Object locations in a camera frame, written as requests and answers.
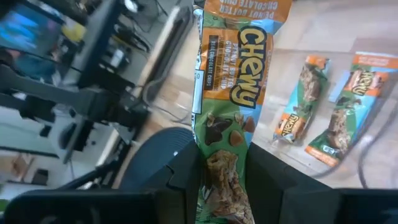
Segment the table surface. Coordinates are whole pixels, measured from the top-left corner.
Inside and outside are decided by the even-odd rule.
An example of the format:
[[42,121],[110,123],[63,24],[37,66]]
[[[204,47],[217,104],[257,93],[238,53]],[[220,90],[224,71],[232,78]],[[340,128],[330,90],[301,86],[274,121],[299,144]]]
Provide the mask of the table surface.
[[[253,142],[273,153],[279,159],[313,175],[329,167],[308,155],[305,146],[328,126],[334,104],[324,99],[310,125],[302,146],[278,146],[272,143],[273,130],[297,83],[305,57],[308,54],[324,55],[331,59],[331,92],[344,71],[349,70],[355,51],[398,54],[398,2],[396,0],[319,0],[295,1],[289,18],[274,37],[266,99],[254,134]],[[193,26],[175,62],[170,75],[163,85],[155,104],[179,117],[190,114],[193,93],[193,72],[199,48],[197,27]],[[332,174],[319,179],[331,187],[361,187],[358,178],[358,157],[364,145],[375,137],[397,103],[395,92],[386,101],[368,132],[357,147]],[[116,178],[114,187],[119,185],[128,162],[139,145],[157,131],[172,126],[188,126],[170,122],[166,114],[154,111],[127,156]],[[398,159],[398,132],[389,131],[373,145],[365,160],[365,176],[370,187],[395,188],[394,162]]]

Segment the computer monitor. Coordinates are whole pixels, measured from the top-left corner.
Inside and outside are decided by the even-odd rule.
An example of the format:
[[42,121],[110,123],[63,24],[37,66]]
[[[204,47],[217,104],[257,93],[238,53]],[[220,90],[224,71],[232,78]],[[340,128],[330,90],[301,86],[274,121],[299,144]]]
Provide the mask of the computer monitor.
[[61,34],[61,19],[23,2],[0,20],[0,45],[47,55]]

